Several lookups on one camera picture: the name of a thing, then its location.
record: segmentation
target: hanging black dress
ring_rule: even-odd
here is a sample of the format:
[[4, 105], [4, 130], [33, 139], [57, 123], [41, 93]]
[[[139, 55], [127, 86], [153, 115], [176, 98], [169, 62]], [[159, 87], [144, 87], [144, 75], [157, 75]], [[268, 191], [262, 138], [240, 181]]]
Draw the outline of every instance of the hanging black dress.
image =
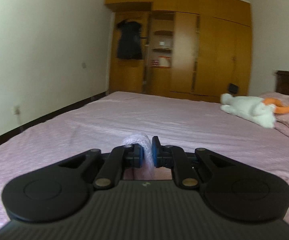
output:
[[123, 20], [117, 24], [117, 28], [121, 30], [121, 38], [118, 43], [118, 58], [142, 59], [140, 42], [141, 24]]

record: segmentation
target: wooden closet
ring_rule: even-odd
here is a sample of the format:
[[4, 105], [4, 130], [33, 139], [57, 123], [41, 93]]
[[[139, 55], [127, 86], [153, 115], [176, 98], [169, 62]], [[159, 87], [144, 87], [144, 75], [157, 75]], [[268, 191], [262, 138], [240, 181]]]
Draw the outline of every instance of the wooden closet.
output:
[[106, 0], [106, 4], [116, 11], [115, 24], [123, 19], [141, 23], [143, 37], [142, 60], [117, 59], [120, 31], [115, 28], [110, 92], [219, 102], [233, 83], [239, 95], [247, 95], [252, 42], [248, 3]]

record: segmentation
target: wall socket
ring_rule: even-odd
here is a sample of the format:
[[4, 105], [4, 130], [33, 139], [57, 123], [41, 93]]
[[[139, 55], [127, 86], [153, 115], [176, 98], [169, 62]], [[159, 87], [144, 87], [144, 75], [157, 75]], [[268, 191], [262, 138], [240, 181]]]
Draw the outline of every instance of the wall socket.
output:
[[12, 114], [19, 115], [20, 114], [20, 106], [12, 107]]

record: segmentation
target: pink bed cover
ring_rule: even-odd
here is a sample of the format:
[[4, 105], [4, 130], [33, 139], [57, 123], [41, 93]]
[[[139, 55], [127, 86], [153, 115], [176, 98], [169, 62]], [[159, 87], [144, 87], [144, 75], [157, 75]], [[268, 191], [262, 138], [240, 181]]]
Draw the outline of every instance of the pink bed cover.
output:
[[[116, 92], [27, 129], [0, 146], [0, 195], [12, 178], [91, 148], [110, 152], [142, 131], [162, 144], [197, 147], [271, 172], [289, 184], [289, 138], [226, 114], [219, 104]], [[166, 169], [156, 179], [170, 178]], [[0, 197], [0, 228], [8, 222]], [[285, 216], [289, 223], [289, 210]]]

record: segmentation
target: baseboard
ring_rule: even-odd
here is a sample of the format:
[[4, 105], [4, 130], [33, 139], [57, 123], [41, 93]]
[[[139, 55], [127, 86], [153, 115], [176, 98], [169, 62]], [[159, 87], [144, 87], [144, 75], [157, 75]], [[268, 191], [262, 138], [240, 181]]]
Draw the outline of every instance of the baseboard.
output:
[[76, 102], [76, 103], [74, 103], [72, 105], [66, 106], [66, 107], [61, 108], [59, 110], [56, 110], [56, 111], [54, 111], [52, 113], [46, 114], [46, 115], [44, 115], [44, 116], [42, 116], [42, 117], [40, 117], [38, 119], [35, 119], [35, 120], [31, 121], [31, 122], [28, 122], [28, 123], [22, 125], [21, 127], [17, 127], [17, 128], [15, 128], [15, 129], [13, 129], [13, 130], [5, 133], [5, 134], [0, 135], [0, 145], [5, 143], [6, 141], [11, 139], [12, 137], [20, 134], [22, 128], [24, 130], [26, 130], [26, 129], [28, 129], [28, 128], [32, 127], [32, 126], [35, 126], [35, 125], [37, 125], [39, 123], [48, 121], [48, 120], [50, 120], [50, 119], [52, 119], [52, 118], [54, 118], [54, 117], [56, 117], [56, 116], [58, 116], [60, 114], [64, 114], [64, 113], [66, 113], [68, 111], [75, 110], [75, 109], [78, 109], [80, 107], [83, 107], [84, 105], [86, 105], [88, 103], [91, 103], [93, 101], [99, 100], [100, 98], [103, 98], [105, 96], [106, 96], [106, 92], [97, 94], [97, 95], [95, 95], [93, 97], [89, 97], [89, 98], [83, 99], [83, 100], [81, 100], [79, 102]]

